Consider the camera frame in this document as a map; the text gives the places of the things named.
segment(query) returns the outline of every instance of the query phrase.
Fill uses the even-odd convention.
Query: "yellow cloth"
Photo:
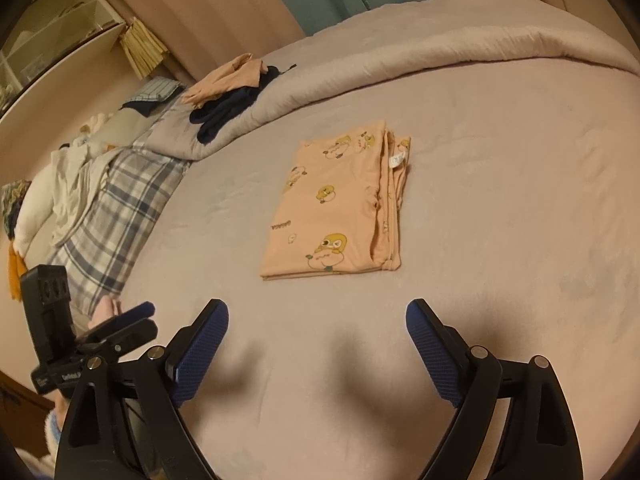
[[[137,18],[120,37],[120,44],[139,79],[151,74],[169,54],[166,45]]]
[[[9,290],[11,291],[11,299],[22,301],[22,291],[20,290],[20,277],[27,272],[27,266],[20,254],[14,251],[14,244],[9,241]]]
[[[257,88],[260,84],[260,74],[266,73],[267,67],[261,59],[253,59],[253,54],[242,54],[219,66],[189,88],[182,95],[182,102],[192,104],[194,108],[201,108],[206,101],[218,99],[236,88],[242,86]]]

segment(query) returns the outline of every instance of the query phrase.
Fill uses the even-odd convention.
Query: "wooden cabinet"
[[[0,372],[0,426],[14,447],[38,458],[48,454],[44,421],[52,409],[53,402]]]

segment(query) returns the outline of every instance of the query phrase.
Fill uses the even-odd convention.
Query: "folded clothes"
[[[304,142],[271,225],[265,279],[396,270],[410,139],[378,121]]]
[[[262,60],[253,59],[253,57],[253,54],[242,54],[219,66],[189,88],[182,95],[182,102],[199,108],[206,101],[218,99],[236,88],[243,86],[257,88],[260,84],[260,74],[267,73],[267,67]]]
[[[189,116],[191,123],[202,124],[197,135],[198,141],[202,144],[209,144],[216,138],[222,126],[254,104],[265,86],[279,75],[280,71],[276,67],[269,66],[267,72],[260,76],[260,83],[257,87],[236,88],[226,92],[219,99],[205,102],[202,108],[196,108],[191,112]]]

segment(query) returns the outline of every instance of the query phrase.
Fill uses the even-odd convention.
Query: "pink cloth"
[[[253,54],[242,54],[234,60],[219,66],[204,79],[198,81],[182,96],[184,104],[201,107],[206,101],[218,99],[222,94],[240,88],[260,84],[260,74],[267,69],[260,59],[252,59]]]
[[[395,139],[385,121],[303,143],[271,225],[260,275],[400,267],[398,210],[409,145],[408,138]]]

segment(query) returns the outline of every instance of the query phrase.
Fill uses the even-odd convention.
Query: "striped cloth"
[[[179,81],[158,76],[146,83],[140,90],[127,99],[124,104],[139,101],[163,103],[171,97],[178,88],[182,88],[182,83]]]
[[[86,329],[100,298],[117,298],[190,163],[134,146],[111,163],[82,224],[49,263],[66,267],[76,326]]]

